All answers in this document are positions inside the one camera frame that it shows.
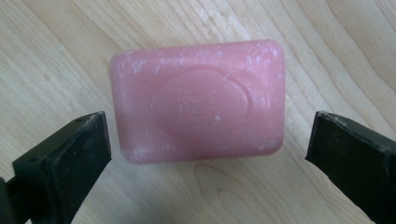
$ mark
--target light wooden table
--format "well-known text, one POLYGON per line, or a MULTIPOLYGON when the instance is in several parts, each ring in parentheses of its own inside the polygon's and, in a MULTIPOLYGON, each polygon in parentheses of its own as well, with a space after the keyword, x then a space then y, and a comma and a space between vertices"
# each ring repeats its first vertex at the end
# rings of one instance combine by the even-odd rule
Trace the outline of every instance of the light wooden table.
POLYGON ((304 156, 317 110, 396 139, 395 74, 393 0, 1 0, 0 175, 71 119, 104 110, 113 161, 74 223, 371 223, 304 156), (264 38, 286 53, 280 151, 149 165, 120 155, 113 54, 264 38))

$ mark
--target wood grain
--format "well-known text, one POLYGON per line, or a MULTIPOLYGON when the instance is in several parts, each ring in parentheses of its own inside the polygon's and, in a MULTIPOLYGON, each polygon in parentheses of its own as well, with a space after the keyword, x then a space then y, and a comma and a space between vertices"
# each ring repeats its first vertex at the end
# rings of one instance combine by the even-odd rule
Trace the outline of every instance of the wood grain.
POLYGON ((69 120, 104 110, 113 161, 74 223, 371 223, 304 155, 317 110, 396 139, 395 40, 390 0, 0 1, 0 175, 69 120), (287 61, 280 151, 149 165, 121 156, 113 54, 264 38, 287 61))

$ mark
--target wooden surface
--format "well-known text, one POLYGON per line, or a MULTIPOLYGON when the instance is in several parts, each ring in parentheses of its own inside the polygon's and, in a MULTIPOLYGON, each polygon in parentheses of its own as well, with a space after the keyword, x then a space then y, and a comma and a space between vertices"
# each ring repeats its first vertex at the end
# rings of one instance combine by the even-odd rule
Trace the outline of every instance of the wooden surface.
POLYGON ((74 223, 371 223, 304 156, 317 110, 396 139, 392 0, 0 1, 0 175, 71 119, 105 110, 113 161, 74 223), (134 165, 108 62, 126 49, 271 38, 287 63, 270 157, 134 165))

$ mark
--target pink soap bar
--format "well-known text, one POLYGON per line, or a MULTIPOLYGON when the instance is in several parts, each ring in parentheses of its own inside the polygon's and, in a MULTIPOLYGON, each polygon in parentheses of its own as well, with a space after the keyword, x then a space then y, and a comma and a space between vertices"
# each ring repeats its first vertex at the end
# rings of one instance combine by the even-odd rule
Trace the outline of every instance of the pink soap bar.
POLYGON ((274 41, 125 51, 110 63, 123 155, 135 163, 265 155, 283 142, 274 41))

